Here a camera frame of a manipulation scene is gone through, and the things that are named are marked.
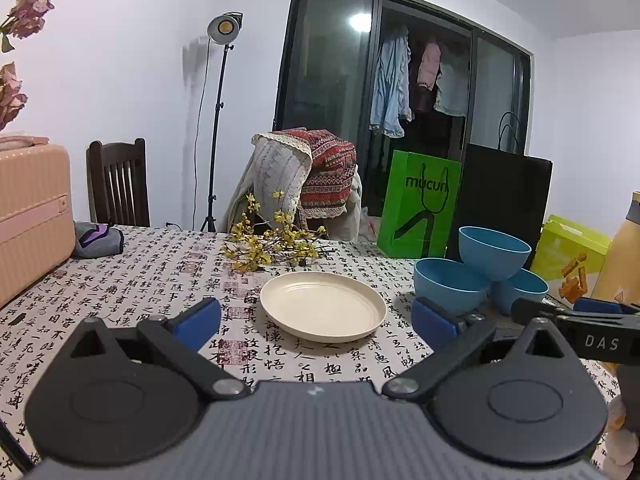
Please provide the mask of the blue bowl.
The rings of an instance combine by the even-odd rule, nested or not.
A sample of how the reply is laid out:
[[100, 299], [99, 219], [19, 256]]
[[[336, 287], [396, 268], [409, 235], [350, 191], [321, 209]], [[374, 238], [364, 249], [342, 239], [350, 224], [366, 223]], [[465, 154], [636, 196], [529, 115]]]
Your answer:
[[464, 315], [487, 298], [491, 282], [464, 263], [423, 258], [414, 264], [413, 286], [417, 297], [430, 300], [450, 314]]
[[480, 226], [462, 226], [458, 243], [462, 262], [492, 282], [512, 278], [532, 252], [524, 240]]
[[501, 314], [510, 315], [516, 300], [541, 302], [548, 290], [549, 285], [540, 276], [521, 269], [507, 280], [492, 284], [490, 300]]

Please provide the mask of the blue bowl top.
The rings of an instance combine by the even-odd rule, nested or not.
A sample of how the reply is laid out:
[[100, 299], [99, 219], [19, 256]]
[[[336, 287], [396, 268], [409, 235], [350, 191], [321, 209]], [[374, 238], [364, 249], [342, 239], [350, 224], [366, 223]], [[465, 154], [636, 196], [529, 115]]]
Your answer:
[[512, 278], [532, 252], [524, 240], [480, 226], [462, 226], [458, 243], [462, 262], [492, 282]]

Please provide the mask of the cream plate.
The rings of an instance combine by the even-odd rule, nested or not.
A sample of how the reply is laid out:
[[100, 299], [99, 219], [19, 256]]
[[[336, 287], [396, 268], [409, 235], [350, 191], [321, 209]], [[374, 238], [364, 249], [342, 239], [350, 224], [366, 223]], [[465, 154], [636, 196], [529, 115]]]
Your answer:
[[273, 323], [298, 338], [342, 344], [373, 334], [388, 307], [380, 294], [348, 276], [290, 272], [269, 280], [259, 295]]

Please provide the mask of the yellow green snack box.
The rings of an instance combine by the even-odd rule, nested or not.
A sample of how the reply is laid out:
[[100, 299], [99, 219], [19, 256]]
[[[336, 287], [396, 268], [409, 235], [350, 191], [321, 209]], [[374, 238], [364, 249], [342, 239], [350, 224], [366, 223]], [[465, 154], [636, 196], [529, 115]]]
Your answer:
[[610, 244], [607, 235], [550, 214], [530, 270], [546, 281], [553, 299], [571, 308], [591, 297]]

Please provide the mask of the calligraphy print tablecloth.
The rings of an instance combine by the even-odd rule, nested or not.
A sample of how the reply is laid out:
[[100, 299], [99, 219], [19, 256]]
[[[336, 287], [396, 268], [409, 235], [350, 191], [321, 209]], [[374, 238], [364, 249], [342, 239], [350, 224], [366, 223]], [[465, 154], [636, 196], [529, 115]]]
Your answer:
[[30, 458], [38, 453], [24, 421], [36, 383], [73, 329], [88, 316], [130, 327], [152, 314], [174, 316], [205, 297], [221, 304], [221, 326], [204, 344], [206, 360], [269, 393], [274, 411], [257, 427], [249, 410], [224, 416], [194, 445], [140, 468], [107, 471], [112, 479], [497, 479], [500, 470], [460, 463], [427, 443], [406, 413], [350, 430], [336, 428], [318, 450], [306, 445], [293, 394], [312, 384], [349, 382], [360, 398], [428, 355], [413, 331], [409, 260], [385, 258], [367, 242], [327, 242], [314, 270], [353, 278], [376, 290], [388, 313], [371, 336], [349, 344], [315, 344], [277, 328], [259, 302], [268, 272], [236, 274], [221, 253], [221, 236], [128, 228], [121, 255], [70, 260], [1, 312], [1, 417]]

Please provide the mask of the black paper bag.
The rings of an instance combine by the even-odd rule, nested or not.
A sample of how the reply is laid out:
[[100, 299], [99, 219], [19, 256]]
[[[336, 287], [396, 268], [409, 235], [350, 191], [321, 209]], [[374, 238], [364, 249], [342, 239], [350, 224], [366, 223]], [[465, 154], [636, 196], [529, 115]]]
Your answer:
[[460, 259], [458, 232], [462, 226], [481, 226], [510, 234], [536, 247], [544, 225], [552, 176], [552, 162], [502, 148], [513, 140], [518, 148], [518, 115], [503, 113], [498, 140], [488, 146], [466, 146], [457, 205], [448, 237], [446, 257]]

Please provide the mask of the grey purple pouch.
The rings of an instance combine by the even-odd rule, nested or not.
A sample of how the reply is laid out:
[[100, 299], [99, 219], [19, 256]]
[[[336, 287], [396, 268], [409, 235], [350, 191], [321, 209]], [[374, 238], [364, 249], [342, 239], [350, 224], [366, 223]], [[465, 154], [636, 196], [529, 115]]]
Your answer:
[[75, 222], [76, 244], [73, 257], [96, 259], [120, 255], [124, 251], [122, 231], [108, 223]]

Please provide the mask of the pink suitcase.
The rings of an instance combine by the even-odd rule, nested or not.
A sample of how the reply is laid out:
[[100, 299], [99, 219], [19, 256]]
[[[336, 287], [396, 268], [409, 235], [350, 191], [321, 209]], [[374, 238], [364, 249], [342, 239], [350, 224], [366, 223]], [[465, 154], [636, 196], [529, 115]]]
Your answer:
[[1, 138], [1, 303], [72, 254], [70, 158], [44, 136]]

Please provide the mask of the yellow flower branch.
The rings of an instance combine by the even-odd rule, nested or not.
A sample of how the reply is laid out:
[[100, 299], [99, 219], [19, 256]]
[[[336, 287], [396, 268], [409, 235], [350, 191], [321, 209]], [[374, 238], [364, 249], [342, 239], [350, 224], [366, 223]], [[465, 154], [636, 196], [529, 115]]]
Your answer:
[[326, 253], [320, 247], [328, 238], [324, 224], [309, 229], [280, 206], [270, 218], [263, 217], [262, 204], [253, 192], [245, 194], [245, 201], [246, 211], [232, 224], [221, 246], [234, 272], [245, 274], [284, 264], [306, 266]]

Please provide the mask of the dark wooden chair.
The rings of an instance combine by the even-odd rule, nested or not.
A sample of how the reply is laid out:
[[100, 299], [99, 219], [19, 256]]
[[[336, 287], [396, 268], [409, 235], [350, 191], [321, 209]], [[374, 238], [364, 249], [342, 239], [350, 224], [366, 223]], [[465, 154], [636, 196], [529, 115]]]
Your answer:
[[145, 140], [103, 144], [86, 151], [90, 218], [120, 226], [150, 226]]

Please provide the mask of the white hanging garment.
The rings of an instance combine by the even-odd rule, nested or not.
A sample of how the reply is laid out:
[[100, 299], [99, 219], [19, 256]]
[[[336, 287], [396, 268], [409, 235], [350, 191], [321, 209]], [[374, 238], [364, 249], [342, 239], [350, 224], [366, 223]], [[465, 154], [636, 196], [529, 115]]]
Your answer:
[[434, 109], [451, 117], [465, 117], [469, 102], [469, 60], [465, 56], [444, 53], [436, 81]]

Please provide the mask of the pink hanging garment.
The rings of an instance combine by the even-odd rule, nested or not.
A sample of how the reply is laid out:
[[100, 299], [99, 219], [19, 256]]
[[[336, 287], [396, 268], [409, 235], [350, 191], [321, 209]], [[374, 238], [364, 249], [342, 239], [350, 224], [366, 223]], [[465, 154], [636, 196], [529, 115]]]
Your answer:
[[416, 110], [420, 113], [426, 113], [433, 107], [441, 56], [437, 42], [430, 41], [425, 46], [416, 74]]

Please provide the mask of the light blue hanging shirt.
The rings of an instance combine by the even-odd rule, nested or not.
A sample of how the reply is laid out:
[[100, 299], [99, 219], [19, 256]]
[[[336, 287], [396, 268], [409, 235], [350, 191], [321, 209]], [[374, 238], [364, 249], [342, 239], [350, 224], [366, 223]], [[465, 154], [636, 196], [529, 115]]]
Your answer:
[[370, 129], [392, 139], [405, 136], [401, 121], [412, 121], [409, 96], [409, 31], [405, 25], [392, 29], [378, 48]]

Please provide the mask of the chair draped with patterned cloths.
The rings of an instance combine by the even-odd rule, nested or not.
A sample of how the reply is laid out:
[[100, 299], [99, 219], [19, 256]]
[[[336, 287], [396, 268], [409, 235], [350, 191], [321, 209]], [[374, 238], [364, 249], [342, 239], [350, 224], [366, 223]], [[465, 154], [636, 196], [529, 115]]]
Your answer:
[[231, 231], [253, 195], [260, 203], [258, 217], [268, 226], [281, 211], [302, 228], [324, 226], [331, 240], [358, 238], [362, 184], [352, 142], [326, 129], [298, 127], [257, 133], [252, 144], [219, 231]]

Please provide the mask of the black framed sliding window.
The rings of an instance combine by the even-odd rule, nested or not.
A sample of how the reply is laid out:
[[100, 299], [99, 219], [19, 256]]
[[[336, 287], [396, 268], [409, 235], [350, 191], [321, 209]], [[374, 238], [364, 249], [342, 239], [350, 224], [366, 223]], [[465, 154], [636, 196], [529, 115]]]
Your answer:
[[383, 210], [394, 151], [462, 160], [525, 150], [530, 57], [408, 0], [291, 0], [274, 128], [355, 145], [362, 203]]

